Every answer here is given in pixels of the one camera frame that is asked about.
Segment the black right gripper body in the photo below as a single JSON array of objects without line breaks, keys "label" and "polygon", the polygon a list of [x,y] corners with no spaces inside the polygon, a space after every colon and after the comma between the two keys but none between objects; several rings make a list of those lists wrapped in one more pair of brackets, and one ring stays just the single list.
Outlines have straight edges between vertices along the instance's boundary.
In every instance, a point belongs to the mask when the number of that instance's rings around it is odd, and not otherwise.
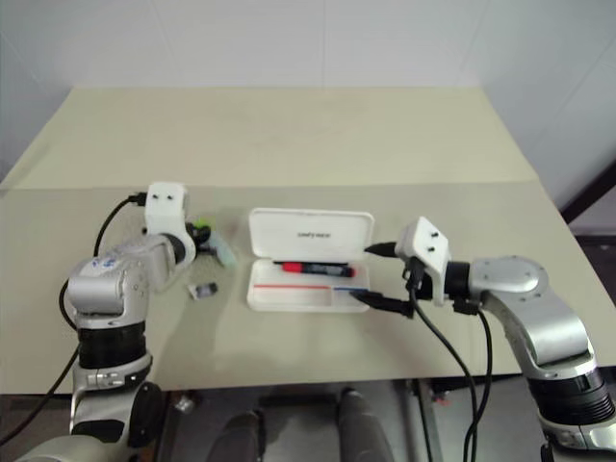
[{"label": "black right gripper body", "polygon": [[405,307],[414,307],[419,300],[433,299],[433,282],[426,271],[426,265],[418,258],[411,257],[404,266],[402,278],[408,299],[403,301]]}]

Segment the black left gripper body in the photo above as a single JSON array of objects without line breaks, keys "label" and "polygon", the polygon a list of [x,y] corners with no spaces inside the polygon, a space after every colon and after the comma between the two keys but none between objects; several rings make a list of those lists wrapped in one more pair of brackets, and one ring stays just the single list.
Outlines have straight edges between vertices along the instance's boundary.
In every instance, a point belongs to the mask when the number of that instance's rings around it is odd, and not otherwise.
[{"label": "black left gripper body", "polygon": [[209,244],[212,229],[206,224],[186,223],[186,229],[195,246],[197,254],[212,254],[213,248]]}]

